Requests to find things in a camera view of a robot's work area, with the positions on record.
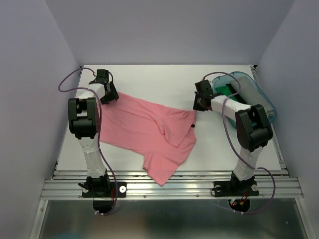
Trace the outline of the pink t-shirt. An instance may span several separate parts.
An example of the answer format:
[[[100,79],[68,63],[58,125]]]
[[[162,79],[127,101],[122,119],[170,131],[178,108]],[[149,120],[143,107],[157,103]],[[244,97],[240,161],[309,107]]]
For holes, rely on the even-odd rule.
[[[196,111],[119,96],[102,105],[100,141],[142,155],[143,169],[163,186],[196,144]]]

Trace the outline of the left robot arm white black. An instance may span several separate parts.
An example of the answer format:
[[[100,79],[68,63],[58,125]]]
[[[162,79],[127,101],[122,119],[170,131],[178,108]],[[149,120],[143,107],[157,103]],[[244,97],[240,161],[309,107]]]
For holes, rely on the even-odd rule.
[[[115,183],[110,182],[100,152],[102,120],[99,107],[118,98],[112,73],[98,69],[86,91],[79,97],[68,100],[69,130],[78,139],[87,166],[86,181],[79,183],[83,197],[112,197],[115,193]]]

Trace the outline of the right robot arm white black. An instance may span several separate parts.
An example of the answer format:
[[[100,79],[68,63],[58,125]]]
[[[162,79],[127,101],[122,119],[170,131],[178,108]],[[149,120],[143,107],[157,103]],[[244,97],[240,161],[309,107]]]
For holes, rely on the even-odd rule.
[[[262,105],[250,106],[223,95],[214,93],[208,80],[195,83],[196,111],[215,111],[222,119],[236,123],[237,140],[241,146],[236,152],[238,161],[228,181],[215,181],[211,194],[215,197],[257,196],[255,181],[256,164],[265,146],[273,137],[273,131]]]

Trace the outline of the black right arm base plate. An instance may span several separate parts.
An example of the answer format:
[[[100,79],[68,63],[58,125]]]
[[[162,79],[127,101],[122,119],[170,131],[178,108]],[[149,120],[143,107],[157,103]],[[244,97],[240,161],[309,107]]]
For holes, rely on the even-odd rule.
[[[257,185],[255,181],[252,183],[231,182],[231,181],[215,181],[213,182],[213,188],[210,193],[214,197],[242,197],[246,196],[259,196],[259,190],[255,191],[252,189],[253,185]]]

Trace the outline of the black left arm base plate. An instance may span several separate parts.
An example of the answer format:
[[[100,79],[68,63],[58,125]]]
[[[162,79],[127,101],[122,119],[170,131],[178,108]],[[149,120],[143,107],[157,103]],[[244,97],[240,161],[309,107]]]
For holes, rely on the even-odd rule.
[[[109,186],[93,188],[92,190],[82,189],[82,198],[125,198],[127,193],[127,183],[111,181]]]

